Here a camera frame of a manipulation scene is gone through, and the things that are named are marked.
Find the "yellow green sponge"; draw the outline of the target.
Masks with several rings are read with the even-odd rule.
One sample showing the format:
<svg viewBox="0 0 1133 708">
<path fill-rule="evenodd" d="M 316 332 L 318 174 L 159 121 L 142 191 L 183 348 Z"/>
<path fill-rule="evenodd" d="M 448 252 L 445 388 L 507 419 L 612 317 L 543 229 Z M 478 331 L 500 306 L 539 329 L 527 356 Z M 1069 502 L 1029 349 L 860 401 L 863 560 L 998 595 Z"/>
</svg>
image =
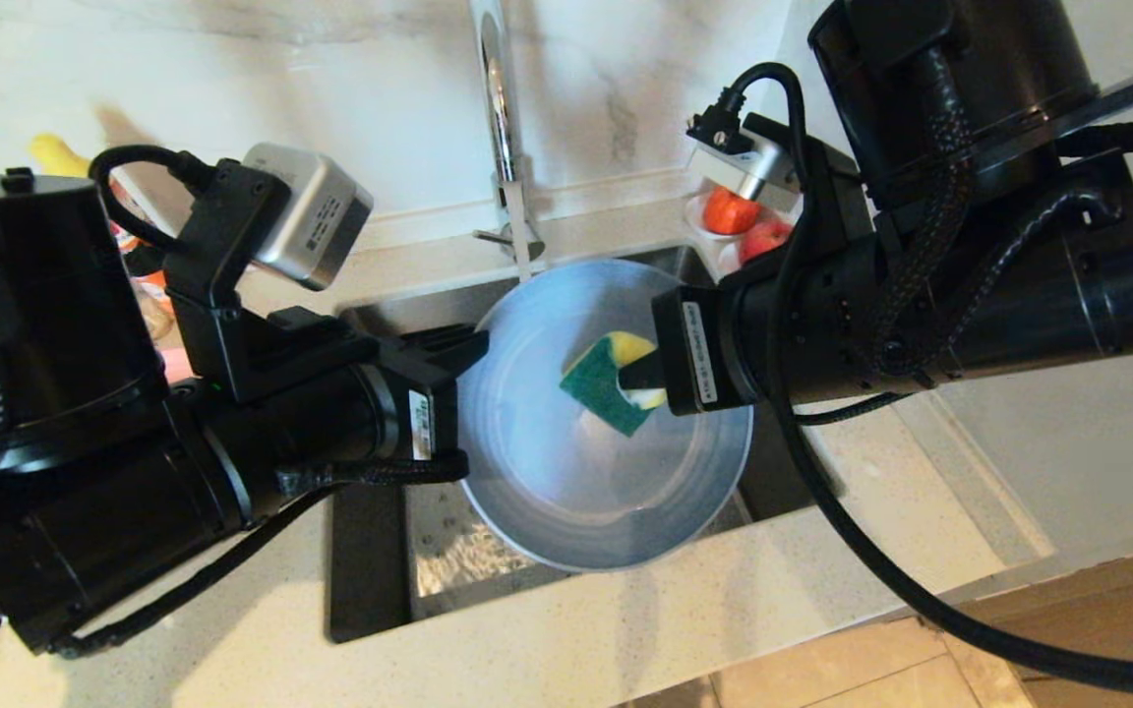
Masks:
<svg viewBox="0 0 1133 708">
<path fill-rule="evenodd" d="M 621 368 L 651 355 L 656 346 L 625 331 L 611 331 L 566 366 L 559 389 L 612 430 L 632 438 L 634 430 L 667 402 L 665 389 L 622 389 Z"/>
</svg>

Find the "light blue plate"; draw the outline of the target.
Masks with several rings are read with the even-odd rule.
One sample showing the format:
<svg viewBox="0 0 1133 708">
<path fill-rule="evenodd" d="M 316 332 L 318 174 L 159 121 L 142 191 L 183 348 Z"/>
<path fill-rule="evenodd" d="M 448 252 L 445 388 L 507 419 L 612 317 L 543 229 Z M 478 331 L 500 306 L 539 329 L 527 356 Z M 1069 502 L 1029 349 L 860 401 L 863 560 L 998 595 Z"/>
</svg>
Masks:
<svg viewBox="0 0 1133 708">
<path fill-rule="evenodd" d="M 489 348 L 458 383 L 462 488 L 516 551 L 566 572 L 638 568 L 727 506 L 751 408 L 680 417 L 661 406 L 627 436 L 561 389 L 602 336 L 653 339 L 651 300 L 676 285 L 638 262 L 580 262 L 516 285 L 482 319 Z"/>
</svg>

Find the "orange dish soap bottle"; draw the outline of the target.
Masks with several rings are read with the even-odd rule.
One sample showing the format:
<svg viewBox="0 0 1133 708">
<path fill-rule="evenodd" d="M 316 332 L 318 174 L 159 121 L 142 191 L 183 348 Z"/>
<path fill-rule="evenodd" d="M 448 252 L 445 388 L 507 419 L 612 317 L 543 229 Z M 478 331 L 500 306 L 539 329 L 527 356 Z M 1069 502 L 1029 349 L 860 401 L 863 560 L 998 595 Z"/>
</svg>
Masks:
<svg viewBox="0 0 1133 708">
<path fill-rule="evenodd" d="M 40 134 L 29 143 L 29 155 L 45 174 L 63 178 L 87 178 L 90 159 L 82 157 L 54 134 Z M 162 272 L 163 255 L 154 246 L 127 232 L 121 225 L 109 224 L 120 248 L 122 261 L 131 276 L 140 314 L 153 341 L 161 342 L 174 332 L 174 306 L 165 292 Z"/>
</svg>

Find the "stainless steel sink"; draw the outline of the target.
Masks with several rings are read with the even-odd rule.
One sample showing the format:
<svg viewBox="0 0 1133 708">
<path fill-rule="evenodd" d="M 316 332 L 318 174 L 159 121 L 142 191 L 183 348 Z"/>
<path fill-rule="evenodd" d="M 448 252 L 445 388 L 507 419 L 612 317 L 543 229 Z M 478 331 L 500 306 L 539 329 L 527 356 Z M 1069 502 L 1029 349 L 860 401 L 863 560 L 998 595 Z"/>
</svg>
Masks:
<svg viewBox="0 0 1133 708">
<path fill-rule="evenodd" d="M 712 285 L 693 246 L 628 255 L 682 279 Z M 344 319 L 382 335 L 477 323 L 517 279 L 463 285 L 353 306 Z M 741 486 L 692 541 L 812 505 L 787 453 L 755 441 Z M 503 599 L 577 575 L 514 551 L 478 515 L 458 485 L 358 489 L 337 494 L 327 512 L 327 639 L 347 642 L 414 621 Z"/>
</svg>

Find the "red toy apple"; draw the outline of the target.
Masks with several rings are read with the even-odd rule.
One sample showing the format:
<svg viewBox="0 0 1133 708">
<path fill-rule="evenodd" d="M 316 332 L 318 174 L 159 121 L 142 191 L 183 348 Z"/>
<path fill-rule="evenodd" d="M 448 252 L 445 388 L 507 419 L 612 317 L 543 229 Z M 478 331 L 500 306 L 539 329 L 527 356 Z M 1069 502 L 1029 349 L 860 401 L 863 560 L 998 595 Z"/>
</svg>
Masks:
<svg viewBox="0 0 1133 708">
<path fill-rule="evenodd" d="M 793 225 L 782 217 L 769 217 L 756 223 L 743 234 L 738 245 L 739 264 L 759 259 L 764 254 L 778 250 L 787 244 Z"/>
</svg>

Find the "orange toy pumpkin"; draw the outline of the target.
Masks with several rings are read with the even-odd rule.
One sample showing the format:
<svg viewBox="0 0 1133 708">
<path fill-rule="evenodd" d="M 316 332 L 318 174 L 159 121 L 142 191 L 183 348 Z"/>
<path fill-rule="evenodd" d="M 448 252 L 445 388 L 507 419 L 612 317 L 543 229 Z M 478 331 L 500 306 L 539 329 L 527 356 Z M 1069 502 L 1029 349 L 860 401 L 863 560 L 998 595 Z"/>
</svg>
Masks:
<svg viewBox="0 0 1133 708">
<path fill-rule="evenodd" d="M 724 187 L 715 187 L 707 197 L 701 223 L 707 233 L 742 236 L 758 223 L 761 215 L 759 202 L 744 199 Z"/>
</svg>

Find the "chrome faucet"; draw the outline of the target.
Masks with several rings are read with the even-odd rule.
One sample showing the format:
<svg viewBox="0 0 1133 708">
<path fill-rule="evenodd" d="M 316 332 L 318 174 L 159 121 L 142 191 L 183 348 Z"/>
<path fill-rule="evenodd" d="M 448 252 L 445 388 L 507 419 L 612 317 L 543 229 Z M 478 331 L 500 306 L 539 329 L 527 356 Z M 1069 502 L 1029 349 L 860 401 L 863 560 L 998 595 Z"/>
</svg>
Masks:
<svg viewBox="0 0 1133 708">
<path fill-rule="evenodd" d="M 492 202 L 499 224 L 476 230 L 475 238 L 499 245 L 509 254 L 518 281 L 533 278 L 535 261 L 545 245 L 536 233 L 535 216 L 527 196 L 530 170 L 523 157 L 520 112 L 516 99 L 516 63 L 509 49 L 503 0 L 467 0 L 472 35 L 482 72 L 484 112 L 494 170 Z"/>
</svg>

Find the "wooden cabinet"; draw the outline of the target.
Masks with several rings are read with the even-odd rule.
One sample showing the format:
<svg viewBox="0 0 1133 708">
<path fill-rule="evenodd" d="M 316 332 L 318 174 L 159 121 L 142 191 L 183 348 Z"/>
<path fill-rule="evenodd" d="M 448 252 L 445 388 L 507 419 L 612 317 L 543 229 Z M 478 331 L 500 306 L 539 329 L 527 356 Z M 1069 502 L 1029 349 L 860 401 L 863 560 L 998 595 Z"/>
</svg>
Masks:
<svg viewBox="0 0 1133 708">
<path fill-rule="evenodd" d="M 999 630 L 1080 652 L 1133 660 L 1133 556 L 1071 570 L 1046 558 L 945 596 Z M 982 708 L 1133 708 L 1133 694 L 1056 679 L 936 632 Z"/>
</svg>

